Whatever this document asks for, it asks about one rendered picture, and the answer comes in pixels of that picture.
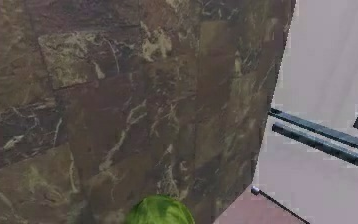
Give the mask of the green lettuce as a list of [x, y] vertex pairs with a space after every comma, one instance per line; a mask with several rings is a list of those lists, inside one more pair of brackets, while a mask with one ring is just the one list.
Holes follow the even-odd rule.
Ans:
[[190, 210], [166, 195], [151, 195], [132, 207], [124, 224], [195, 224]]

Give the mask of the brown marble table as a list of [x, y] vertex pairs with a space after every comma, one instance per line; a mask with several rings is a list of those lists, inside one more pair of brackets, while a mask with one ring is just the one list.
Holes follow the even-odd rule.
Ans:
[[212, 224], [251, 184], [296, 0], [0, 0], [0, 224]]

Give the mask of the thin black rod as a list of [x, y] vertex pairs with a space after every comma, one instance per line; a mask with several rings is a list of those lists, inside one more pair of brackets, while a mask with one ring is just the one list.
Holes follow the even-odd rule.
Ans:
[[284, 211], [288, 212], [289, 214], [291, 214], [293, 217], [297, 218], [299, 221], [301, 221], [303, 224], [310, 224], [309, 221], [305, 220], [304, 218], [302, 218], [301, 216], [299, 216], [298, 214], [296, 214], [295, 212], [293, 212], [292, 210], [290, 210], [289, 208], [287, 208], [286, 206], [284, 206], [282, 203], [280, 203], [279, 201], [275, 200], [273, 197], [269, 196], [267, 193], [265, 193], [264, 191], [262, 191], [261, 189], [259, 189], [256, 186], [252, 186], [251, 187], [251, 193], [254, 195], [261, 195], [264, 198], [266, 198], [267, 200], [273, 202], [274, 204], [276, 204], [278, 207], [282, 208]]

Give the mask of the dark grey metal bar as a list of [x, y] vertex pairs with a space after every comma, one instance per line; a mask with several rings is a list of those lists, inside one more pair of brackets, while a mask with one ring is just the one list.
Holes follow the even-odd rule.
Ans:
[[329, 141], [319, 139], [307, 133], [303, 133], [294, 128], [287, 127], [280, 123], [273, 124], [272, 130], [299, 143], [308, 145], [333, 157], [339, 158], [350, 164], [358, 166], [358, 153], [356, 152], [332, 144]]
[[331, 128], [328, 128], [326, 126], [302, 119], [300, 117], [291, 115], [289, 113], [283, 112], [281, 110], [271, 108], [269, 111], [269, 115], [276, 117], [280, 120], [283, 120], [285, 122], [291, 123], [293, 125], [296, 125], [300, 128], [309, 130], [311, 132], [314, 132], [316, 134], [320, 134], [324, 137], [327, 137], [329, 139], [338, 141], [340, 143], [343, 143], [345, 145], [354, 147], [358, 149], [358, 137], [346, 134], [344, 132], [340, 132]]

